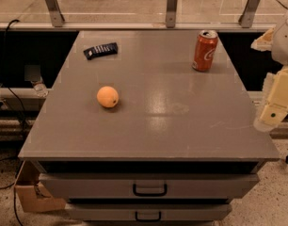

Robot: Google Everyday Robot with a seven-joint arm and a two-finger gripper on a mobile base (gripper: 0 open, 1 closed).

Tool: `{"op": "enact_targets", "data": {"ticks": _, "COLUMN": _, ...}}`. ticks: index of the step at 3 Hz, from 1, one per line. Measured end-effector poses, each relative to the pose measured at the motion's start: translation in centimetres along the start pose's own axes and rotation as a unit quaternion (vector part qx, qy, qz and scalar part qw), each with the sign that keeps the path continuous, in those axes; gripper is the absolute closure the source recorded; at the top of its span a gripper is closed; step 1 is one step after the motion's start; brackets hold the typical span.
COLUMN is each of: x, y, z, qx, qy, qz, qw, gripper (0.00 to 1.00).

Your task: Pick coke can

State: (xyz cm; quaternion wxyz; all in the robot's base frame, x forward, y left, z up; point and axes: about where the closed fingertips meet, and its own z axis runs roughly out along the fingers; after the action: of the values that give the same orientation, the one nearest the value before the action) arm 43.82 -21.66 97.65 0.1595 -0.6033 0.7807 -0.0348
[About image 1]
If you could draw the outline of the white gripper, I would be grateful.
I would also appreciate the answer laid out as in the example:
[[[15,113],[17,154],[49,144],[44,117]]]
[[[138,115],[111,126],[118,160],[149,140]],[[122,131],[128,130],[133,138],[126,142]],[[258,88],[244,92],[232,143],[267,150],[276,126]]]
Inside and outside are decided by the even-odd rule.
[[[270,51],[272,58],[288,65],[288,10],[277,22],[254,40],[250,47],[257,51]],[[276,128],[288,115],[288,66],[276,74],[268,73],[263,84],[263,98],[257,108],[254,127],[261,132]]]

